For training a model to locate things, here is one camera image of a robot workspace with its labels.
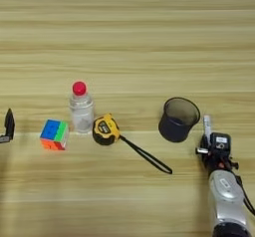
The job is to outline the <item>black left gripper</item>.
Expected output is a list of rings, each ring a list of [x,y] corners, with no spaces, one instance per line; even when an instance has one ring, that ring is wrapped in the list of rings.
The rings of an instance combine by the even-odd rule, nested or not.
[[[10,142],[10,139],[14,137],[15,121],[12,110],[9,109],[5,116],[5,135],[0,136],[0,143]]]

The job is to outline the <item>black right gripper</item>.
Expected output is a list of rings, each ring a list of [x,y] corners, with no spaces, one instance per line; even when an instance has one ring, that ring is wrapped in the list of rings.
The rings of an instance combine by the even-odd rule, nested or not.
[[[196,153],[200,156],[200,159],[209,174],[215,170],[232,171],[233,168],[239,168],[239,164],[232,161],[230,151],[230,142],[216,143],[212,145],[209,144],[205,134],[201,138],[200,146],[196,149]]]

